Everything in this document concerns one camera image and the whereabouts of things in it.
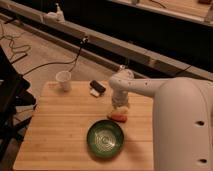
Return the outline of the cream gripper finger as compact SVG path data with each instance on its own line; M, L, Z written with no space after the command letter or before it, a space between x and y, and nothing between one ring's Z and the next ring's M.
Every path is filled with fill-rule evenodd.
M113 115L124 115L128 113L128 108L126 106L121 106L121 107L117 107L112 109L107 116L108 117L112 117Z

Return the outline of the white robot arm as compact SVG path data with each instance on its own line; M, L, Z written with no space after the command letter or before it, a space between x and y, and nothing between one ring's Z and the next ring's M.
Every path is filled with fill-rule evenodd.
M213 82L189 77L136 79L124 69L109 79L112 103L130 92L153 99L154 171L213 171Z

